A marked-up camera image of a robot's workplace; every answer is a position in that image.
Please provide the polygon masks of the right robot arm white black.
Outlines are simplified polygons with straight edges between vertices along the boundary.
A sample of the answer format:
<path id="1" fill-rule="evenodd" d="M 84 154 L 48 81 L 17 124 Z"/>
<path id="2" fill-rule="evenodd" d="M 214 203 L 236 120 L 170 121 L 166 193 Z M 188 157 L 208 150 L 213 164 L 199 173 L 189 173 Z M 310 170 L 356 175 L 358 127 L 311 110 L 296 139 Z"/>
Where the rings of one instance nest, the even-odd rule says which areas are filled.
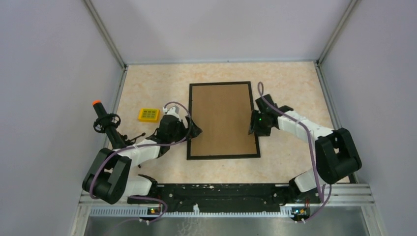
<path id="1" fill-rule="evenodd" d="M 278 107 L 269 94 L 256 99 L 249 134 L 269 136 L 272 128 L 293 134 L 309 145 L 312 168 L 289 181 L 286 200 L 301 203 L 308 192 L 322 190 L 362 168 L 355 142 L 346 128 L 332 129 L 310 121 L 289 106 Z"/>

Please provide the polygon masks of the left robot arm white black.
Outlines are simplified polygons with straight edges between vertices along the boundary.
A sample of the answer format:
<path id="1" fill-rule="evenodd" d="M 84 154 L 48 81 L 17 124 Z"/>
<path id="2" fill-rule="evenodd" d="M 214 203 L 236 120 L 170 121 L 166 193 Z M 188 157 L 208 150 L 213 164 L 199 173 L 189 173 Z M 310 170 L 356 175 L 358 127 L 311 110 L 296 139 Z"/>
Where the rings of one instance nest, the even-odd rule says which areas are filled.
<path id="1" fill-rule="evenodd" d="M 153 184 L 155 180 L 146 175 L 138 175 L 130 180 L 129 173 L 133 166 L 162 157 L 170 147 L 189 141 L 202 133 L 190 116 L 186 116 L 187 125 L 177 115 L 165 114 L 159 127 L 139 143 L 124 140 L 116 126 L 106 124 L 101 133 L 111 136 L 113 149 L 102 148 L 89 168 L 82 189 L 92 199 L 100 199 L 108 204 L 115 204 L 123 197 L 132 196 L 133 190 L 145 203 L 157 199 L 158 191 Z"/>

